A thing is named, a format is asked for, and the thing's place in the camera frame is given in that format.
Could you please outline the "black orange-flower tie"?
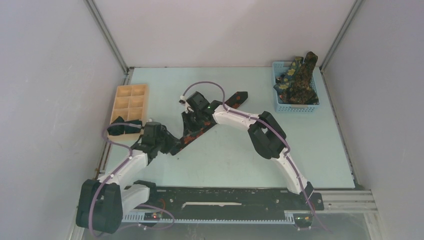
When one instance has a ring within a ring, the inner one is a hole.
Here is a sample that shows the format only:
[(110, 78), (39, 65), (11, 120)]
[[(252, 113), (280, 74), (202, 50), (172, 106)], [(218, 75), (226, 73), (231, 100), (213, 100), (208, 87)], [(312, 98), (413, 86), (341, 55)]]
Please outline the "black orange-flower tie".
[(196, 132), (194, 134), (182, 134), (182, 137), (179, 139), (180, 140), (179, 146), (173, 147), (170, 154), (172, 156), (176, 155), (177, 153), (182, 151), (185, 147), (187, 147), (190, 143), (192, 143), (193, 141), (198, 139), (201, 135), (206, 133), (208, 130)]

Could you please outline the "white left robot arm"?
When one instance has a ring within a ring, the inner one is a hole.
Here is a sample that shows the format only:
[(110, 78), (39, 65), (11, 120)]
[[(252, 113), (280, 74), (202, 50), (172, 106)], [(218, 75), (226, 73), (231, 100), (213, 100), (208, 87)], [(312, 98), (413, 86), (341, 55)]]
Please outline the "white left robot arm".
[[(124, 133), (126, 129), (140, 133), (138, 140), (127, 146), (110, 140), (110, 133)], [(98, 179), (87, 179), (81, 186), (75, 223), (78, 227), (113, 234), (123, 216), (139, 205), (153, 208), (158, 194), (149, 183), (135, 183), (134, 177), (146, 168), (158, 153), (167, 154), (179, 139), (165, 125), (150, 121), (146, 124), (117, 122), (109, 125), (103, 138), (110, 144), (126, 148), (128, 153), (118, 166)]]

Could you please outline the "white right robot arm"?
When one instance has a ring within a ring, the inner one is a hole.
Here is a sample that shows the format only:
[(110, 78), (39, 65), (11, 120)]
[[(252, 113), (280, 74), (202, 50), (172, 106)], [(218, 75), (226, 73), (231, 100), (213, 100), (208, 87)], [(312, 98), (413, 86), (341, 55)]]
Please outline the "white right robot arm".
[(255, 151), (264, 159), (274, 161), (279, 167), (286, 179), (287, 189), (292, 193), (291, 204), (297, 209), (304, 209), (311, 202), (314, 187), (301, 174), (290, 156), (287, 136), (273, 115), (267, 111), (253, 114), (238, 110), (247, 98), (246, 91), (234, 93), (225, 102), (209, 102), (197, 91), (189, 97), (182, 95), (179, 102), (185, 107), (181, 114), (183, 136), (174, 153), (180, 152), (216, 125), (246, 131)]

